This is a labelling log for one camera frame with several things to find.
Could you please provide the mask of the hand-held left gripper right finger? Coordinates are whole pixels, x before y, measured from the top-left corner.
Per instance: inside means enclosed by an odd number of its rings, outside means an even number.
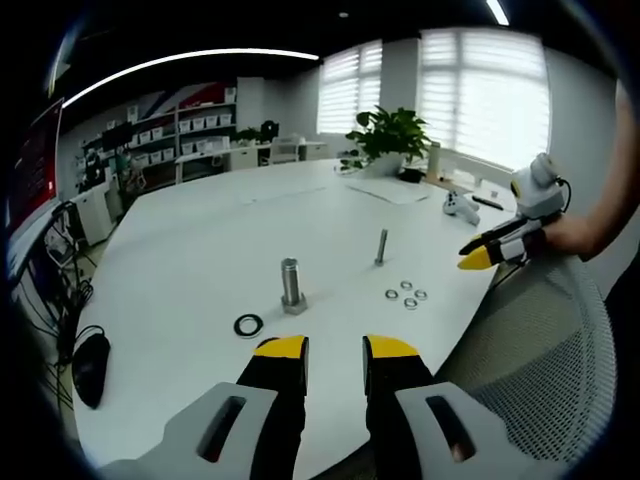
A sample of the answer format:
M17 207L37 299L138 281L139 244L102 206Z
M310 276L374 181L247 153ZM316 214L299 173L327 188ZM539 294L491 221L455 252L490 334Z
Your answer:
M450 382L438 382L404 341L366 335L366 427L381 479L547 479L505 422Z

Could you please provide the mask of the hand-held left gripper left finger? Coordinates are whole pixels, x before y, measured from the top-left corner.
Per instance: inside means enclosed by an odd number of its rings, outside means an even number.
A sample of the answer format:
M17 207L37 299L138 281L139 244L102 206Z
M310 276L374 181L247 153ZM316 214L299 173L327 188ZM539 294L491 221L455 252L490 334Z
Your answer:
M221 382L164 427L137 459L114 461L104 479L290 479L305 427L308 343L262 342L234 382Z

